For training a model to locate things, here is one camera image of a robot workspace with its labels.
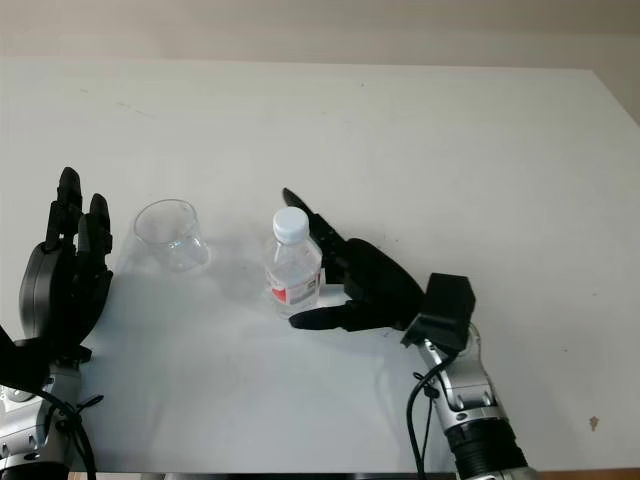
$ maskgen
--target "plastic water bottle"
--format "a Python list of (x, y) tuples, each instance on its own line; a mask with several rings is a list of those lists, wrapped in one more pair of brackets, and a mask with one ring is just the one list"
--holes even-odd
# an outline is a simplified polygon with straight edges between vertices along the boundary
[(278, 210), (273, 234), (264, 258), (270, 296), (276, 311), (290, 317), (318, 301), (322, 252), (309, 238), (309, 219), (299, 208)]

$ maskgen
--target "bottle label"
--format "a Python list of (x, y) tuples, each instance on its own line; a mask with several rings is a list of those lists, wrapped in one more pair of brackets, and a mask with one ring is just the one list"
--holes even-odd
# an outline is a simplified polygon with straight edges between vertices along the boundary
[(280, 303), (284, 305), (295, 305), (309, 298), (318, 289), (320, 286), (320, 270), (304, 282), (291, 287), (284, 287), (271, 272), (268, 271), (267, 279), (271, 285), (271, 293)]

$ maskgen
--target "transparent cup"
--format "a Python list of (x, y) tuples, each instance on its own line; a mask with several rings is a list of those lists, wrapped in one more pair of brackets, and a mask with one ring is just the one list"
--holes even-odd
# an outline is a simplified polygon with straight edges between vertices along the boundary
[(133, 231), (167, 270), (185, 272), (209, 262), (209, 247), (189, 202), (166, 199), (148, 205), (136, 217)]

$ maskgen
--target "black connector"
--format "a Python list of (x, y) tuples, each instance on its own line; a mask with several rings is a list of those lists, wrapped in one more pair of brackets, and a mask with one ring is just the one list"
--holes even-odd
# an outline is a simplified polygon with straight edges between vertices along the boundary
[(429, 339), (447, 355), (465, 349), (476, 297), (468, 277), (432, 273), (420, 311), (402, 339), (415, 345)]

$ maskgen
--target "robotic arm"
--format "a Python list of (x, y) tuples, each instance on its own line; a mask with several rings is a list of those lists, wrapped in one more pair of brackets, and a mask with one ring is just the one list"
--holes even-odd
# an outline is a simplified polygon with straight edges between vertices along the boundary
[(440, 425), (461, 480), (534, 480), (495, 388), (480, 359), (480, 335), (471, 324), (475, 296), (467, 277), (434, 273), (425, 293), (397, 263), (360, 239), (343, 240), (293, 192), (285, 202), (309, 216), (310, 232), (323, 252), (327, 282), (344, 282), (352, 300), (292, 316), (295, 328), (347, 331), (383, 326), (406, 330), (402, 343), (416, 345), (429, 373), (416, 385), (407, 423), (419, 479), (423, 460), (413, 431), (413, 401), (430, 389)]
[(79, 412), (101, 397), (77, 403), (80, 364), (91, 358), (80, 343), (107, 298), (113, 274), (105, 255), (111, 244), (107, 202), (96, 194), (83, 214), (80, 178), (65, 168), (46, 239), (34, 248), (20, 288), (27, 338), (14, 344), (0, 329), (1, 480), (66, 479), (74, 444), (95, 478)]

